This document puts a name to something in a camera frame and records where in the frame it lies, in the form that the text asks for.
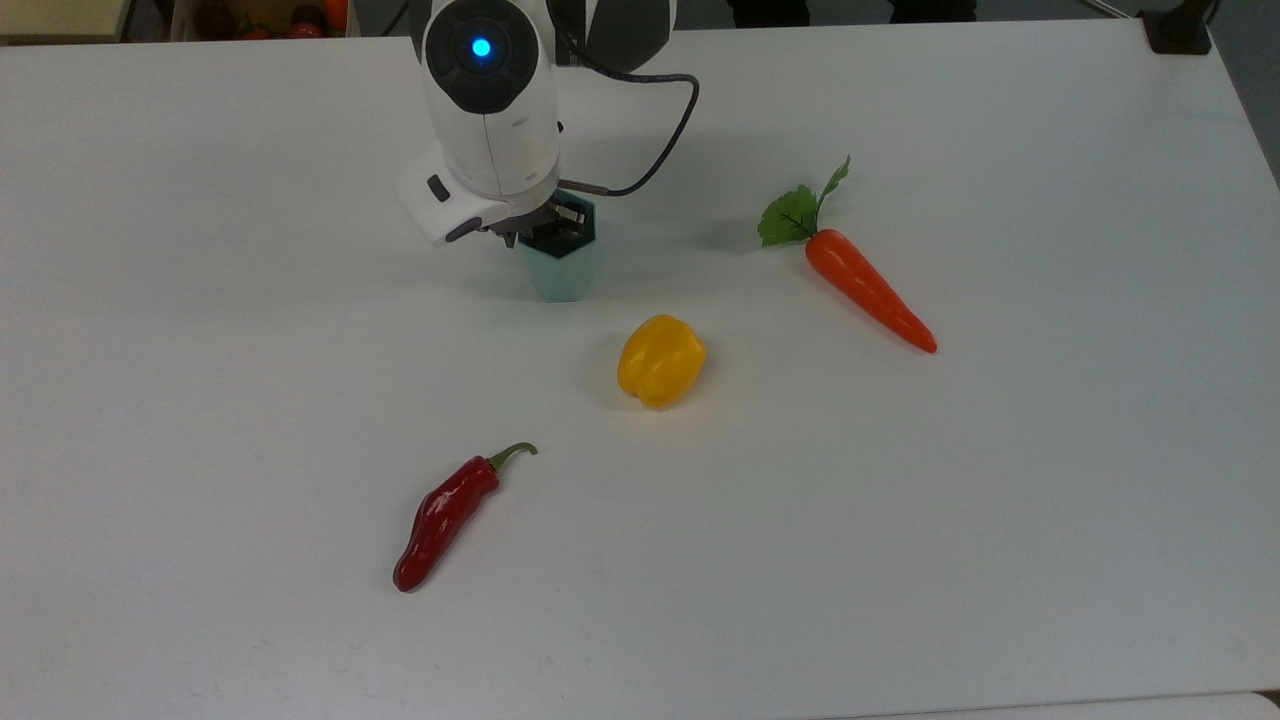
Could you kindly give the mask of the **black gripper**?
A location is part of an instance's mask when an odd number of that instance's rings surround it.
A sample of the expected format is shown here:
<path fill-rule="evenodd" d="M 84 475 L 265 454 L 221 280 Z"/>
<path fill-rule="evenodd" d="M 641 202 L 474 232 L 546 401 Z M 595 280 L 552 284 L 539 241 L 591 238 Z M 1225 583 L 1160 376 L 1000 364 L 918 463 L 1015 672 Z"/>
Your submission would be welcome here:
<path fill-rule="evenodd" d="M 553 225 L 547 224 L 553 223 L 557 217 L 559 223 L 566 225 L 586 227 L 589 204 L 556 202 L 554 199 L 548 199 L 531 211 L 492 223 L 488 231 L 500 237 L 507 249 L 513 249 L 521 234 L 525 245 L 550 247 L 559 238 L 559 232 Z"/>

